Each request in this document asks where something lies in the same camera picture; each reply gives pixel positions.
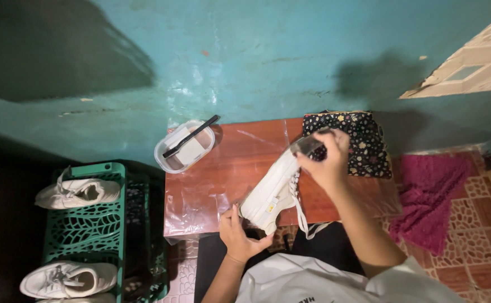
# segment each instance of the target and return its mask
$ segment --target floral cloth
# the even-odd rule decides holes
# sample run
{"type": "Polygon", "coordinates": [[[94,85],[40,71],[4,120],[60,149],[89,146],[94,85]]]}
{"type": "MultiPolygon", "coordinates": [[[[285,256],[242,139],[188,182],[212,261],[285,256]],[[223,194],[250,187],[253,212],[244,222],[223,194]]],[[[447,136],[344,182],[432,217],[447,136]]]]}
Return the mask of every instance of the floral cloth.
{"type": "MultiPolygon", "coordinates": [[[[348,174],[353,176],[391,178],[391,165],[384,143],[384,133],[373,120],[371,112],[330,112],[306,114],[303,121],[303,135],[329,126],[339,128],[350,136],[348,149],[348,174]]],[[[317,148],[311,158],[323,161],[326,147],[317,148]]]]}

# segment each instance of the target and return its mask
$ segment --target wooden table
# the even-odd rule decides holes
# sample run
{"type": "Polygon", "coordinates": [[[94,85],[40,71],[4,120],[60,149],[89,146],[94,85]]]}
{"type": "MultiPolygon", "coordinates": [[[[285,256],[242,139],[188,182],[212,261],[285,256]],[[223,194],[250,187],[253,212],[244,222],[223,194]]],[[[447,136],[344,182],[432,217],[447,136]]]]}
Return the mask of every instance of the wooden table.
{"type": "MultiPolygon", "coordinates": [[[[164,236],[195,238],[216,232],[219,214],[240,203],[266,174],[290,142],[302,136],[302,118],[211,127],[216,134],[212,151],[181,174],[165,181],[164,236]]],[[[392,180],[349,176],[350,185],[371,217],[401,213],[392,180]]],[[[308,223],[338,221],[339,214],[324,191],[307,174],[298,182],[308,223]]],[[[298,224],[296,208],[283,210],[278,226],[298,224]]]]}

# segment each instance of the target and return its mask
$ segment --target brush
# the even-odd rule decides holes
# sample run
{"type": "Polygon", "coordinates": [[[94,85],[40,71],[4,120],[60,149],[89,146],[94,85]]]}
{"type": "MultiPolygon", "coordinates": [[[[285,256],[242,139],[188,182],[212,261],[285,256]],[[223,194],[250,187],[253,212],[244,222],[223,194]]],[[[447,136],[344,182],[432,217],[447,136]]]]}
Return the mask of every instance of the brush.
{"type": "Polygon", "coordinates": [[[208,121],[203,123],[201,126],[199,126],[197,129],[193,131],[193,133],[189,134],[187,137],[182,139],[174,148],[169,149],[168,151],[163,153],[163,158],[167,159],[172,155],[175,155],[182,145],[186,144],[187,141],[191,140],[191,138],[195,137],[198,133],[200,133],[203,129],[207,128],[210,124],[214,123],[219,119],[218,115],[214,115],[212,118],[210,118],[208,121]]]}

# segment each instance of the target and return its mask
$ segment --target white sneaker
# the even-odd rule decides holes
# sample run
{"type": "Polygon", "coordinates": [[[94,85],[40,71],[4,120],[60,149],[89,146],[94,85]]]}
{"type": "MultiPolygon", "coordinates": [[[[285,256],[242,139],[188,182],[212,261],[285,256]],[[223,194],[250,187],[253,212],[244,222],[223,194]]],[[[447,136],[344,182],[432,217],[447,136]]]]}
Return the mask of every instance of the white sneaker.
{"type": "Polygon", "coordinates": [[[309,235],[308,223],[298,199],[298,177],[300,166],[289,148],[270,167],[261,182],[249,193],[240,205],[240,216],[264,230],[267,235],[276,231],[276,218],[284,210],[296,206],[298,225],[308,239],[322,230],[319,226],[309,235]]]}
{"type": "Polygon", "coordinates": [[[114,181],[83,179],[62,181],[70,170],[65,169],[56,184],[42,189],[36,195],[37,206],[47,209],[67,209],[96,203],[114,202],[120,198],[120,185],[114,181]]]}
{"type": "Polygon", "coordinates": [[[47,299],[38,301],[38,303],[116,303],[116,298],[110,293],[100,293],[86,298],[47,299]]]}
{"type": "Polygon", "coordinates": [[[19,290],[39,299],[80,298],[106,292],[117,280],[117,268],[109,263],[57,261],[28,274],[19,290]]]}

